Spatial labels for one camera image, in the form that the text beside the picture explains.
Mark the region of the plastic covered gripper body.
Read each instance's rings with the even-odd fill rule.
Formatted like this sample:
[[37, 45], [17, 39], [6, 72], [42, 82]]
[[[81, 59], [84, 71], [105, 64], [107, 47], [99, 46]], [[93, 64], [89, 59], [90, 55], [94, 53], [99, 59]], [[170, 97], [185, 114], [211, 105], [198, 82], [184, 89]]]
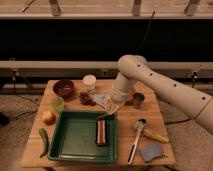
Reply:
[[121, 91], [110, 91], [105, 95], [104, 107], [107, 114], [115, 113], [128, 99], [129, 94]]

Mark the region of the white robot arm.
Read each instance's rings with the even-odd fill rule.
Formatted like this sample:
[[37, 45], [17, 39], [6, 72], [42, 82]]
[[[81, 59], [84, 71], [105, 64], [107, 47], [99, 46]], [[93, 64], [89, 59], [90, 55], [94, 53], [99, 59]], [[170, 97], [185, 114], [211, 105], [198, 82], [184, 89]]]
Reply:
[[130, 90], [140, 81], [213, 135], [212, 96], [154, 72], [143, 56], [122, 56], [118, 60], [118, 70], [109, 90], [113, 102], [126, 102]]

